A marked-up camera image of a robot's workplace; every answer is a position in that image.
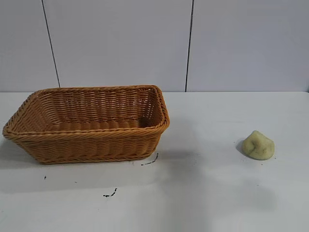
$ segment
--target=table surface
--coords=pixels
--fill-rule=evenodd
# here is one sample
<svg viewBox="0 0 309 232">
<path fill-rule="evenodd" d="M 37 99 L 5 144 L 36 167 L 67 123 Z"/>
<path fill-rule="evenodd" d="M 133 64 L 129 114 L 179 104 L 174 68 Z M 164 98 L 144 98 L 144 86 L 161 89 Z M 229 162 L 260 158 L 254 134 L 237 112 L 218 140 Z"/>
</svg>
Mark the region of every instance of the table surface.
<svg viewBox="0 0 309 232">
<path fill-rule="evenodd" d="M 0 93 L 1 127 L 28 94 Z M 308 93 L 164 97 L 170 127 L 145 160 L 45 166 L 1 138 L 0 231 L 309 231 Z M 271 159 L 239 152 L 253 130 Z"/>
</svg>

